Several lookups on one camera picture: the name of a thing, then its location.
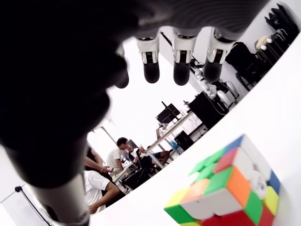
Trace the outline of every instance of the desk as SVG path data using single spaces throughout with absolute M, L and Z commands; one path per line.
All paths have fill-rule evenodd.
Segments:
M 183 186 L 196 163 L 246 133 L 282 183 L 273 226 L 300 226 L 300 46 L 301 35 L 250 93 L 200 140 L 126 197 L 92 216 L 90 225 L 178 226 L 163 210 L 166 201 Z
M 130 164 L 126 165 L 126 166 L 123 168 L 123 170 L 122 170 L 119 174 L 117 174 L 116 177 L 114 177 L 113 182 L 118 182 L 119 179 L 127 173 L 127 169 L 128 169 L 130 166 L 132 166 L 132 165 L 133 165 L 132 162 L 131 162 Z
M 147 150 L 146 152 L 150 155 L 150 157 L 155 161 L 155 163 L 161 167 L 162 169 L 164 168 L 164 166 L 160 163 L 160 161 L 151 153 L 151 150 L 154 149 L 156 146 L 158 146 L 163 140 L 167 141 L 167 137 L 169 135 L 171 135 L 179 126 L 181 126 L 183 124 L 183 122 L 185 120 L 187 120 L 190 116 L 192 116 L 193 112 L 190 111 L 189 113 L 187 113 L 186 115 L 184 115 L 182 118 L 180 118 L 174 125 L 172 125 L 167 131 L 164 132 L 164 134 L 162 135 L 162 137 L 160 137 L 157 141 L 155 141 Z M 179 155 L 181 153 L 178 152 L 178 150 L 176 150 L 172 145 L 170 145 L 171 148 L 176 151 Z

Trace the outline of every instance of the person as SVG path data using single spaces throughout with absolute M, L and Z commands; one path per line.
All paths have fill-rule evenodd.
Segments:
M 96 170 L 100 174 L 103 174 L 102 176 L 106 178 L 104 174 L 109 175 L 108 172 L 112 171 L 112 169 L 108 168 L 109 166 L 103 165 L 103 159 L 100 157 L 100 155 L 94 149 L 88 146 L 87 155 L 85 156 L 85 169 Z
M 122 194 L 116 185 L 96 171 L 85 170 L 84 179 L 85 200 L 89 205 L 90 214 L 102 211 Z
M 129 155 L 129 158 L 132 159 L 134 157 L 133 162 L 137 163 L 138 162 L 138 157 L 136 152 L 134 152 L 134 150 L 132 149 L 132 147 L 129 145 L 129 147 L 127 148 L 127 152 Z M 142 153 L 146 153 L 145 149 L 141 146 L 139 148 L 139 155 L 141 155 Z M 169 151 L 162 151 L 162 152 L 157 152 L 153 154 L 157 159 L 159 159 L 159 161 L 161 162 L 162 165 L 164 165 L 166 163 L 166 161 L 169 158 Z M 155 167 L 157 169 L 161 169 L 156 162 L 149 156 L 149 155 L 144 155 L 141 158 L 142 164 L 145 165 L 146 167 Z
M 87 151 L 87 155 L 85 156 L 84 164 L 85 164 L 85 171 L 96 171 L 101 176 L 103 176 L 104 178 L 108 179 L 111 183 L 113 183 L 114 185 L 116 185 L 113 182 L 111 176 L 108 174 L 108 172 L 111 172 L 113 169 L 108 169 L 107 166 L 103 166 L 103 160 L 102 160 L 102 158 L 90 146 L 88 146 L 88 151 Z M 102 196 L 105 196 L 106 193 L 107 193 L 106 190 L 101 190 L 101 192 L 102 192 Z M 117 202 L 119 199 L 123 198 L 124 196 L 125 196 L 124 193 L 121 192 L 113 200 L 111 200 L 108 203 L 106 203 L 106 206 L 107 207 L 111 206 L 113 203 Z
M 107 164 L 113 169 L 111 176 L 114 176 L 123 170 L 121 163 L 121 151 L 124 152 L 129 147 L 127 139 L 124 137 L 119 138 L 116 145 L 118 148 L 110 151 L 107 157 Z

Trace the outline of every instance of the office chair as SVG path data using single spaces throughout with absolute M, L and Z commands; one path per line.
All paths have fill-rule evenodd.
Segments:
M 140 164 L 140 168 L 136 168 L 132 172 L 130 172 L 124 179 L 121 180 L 121 184 L 128 186 L 132 190 L 139 187 L 145 181 L 150 179 L 151 169 L 147 168 L 142 164 L 141 157 L 139 155 L 139 150 L 136 151 L 138 162 Z

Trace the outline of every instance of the hand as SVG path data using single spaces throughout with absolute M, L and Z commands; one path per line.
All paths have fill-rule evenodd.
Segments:
M 142 146 L 139 148 L 139 150 L 140 152 L 145 153 L 145 149 Z
M 108 172 L 112 172 L 113 170 L 108 170 L 108 168 L 109 168 L 109 166 L 101 166 L 100 168 L 99 168 L 99 171 L 101 172 L 101 173 L 108 173 Z
M 95 205 L 95 204 L 90 205 L 89 206 L 90 214 L 95 214 L 98 208 L 99 207 L 97 205 Z

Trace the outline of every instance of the black shorts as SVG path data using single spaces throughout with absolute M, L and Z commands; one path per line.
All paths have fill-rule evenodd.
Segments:
M 154 153 L 153 154 L 157 159 L 160 159 L 160 152 Z M 144 156 L 142 159 L 142 164 L 143 165 L 148 165 L 148 166 L 152 166 L 152 158 L 148 155 L 148 156 Z

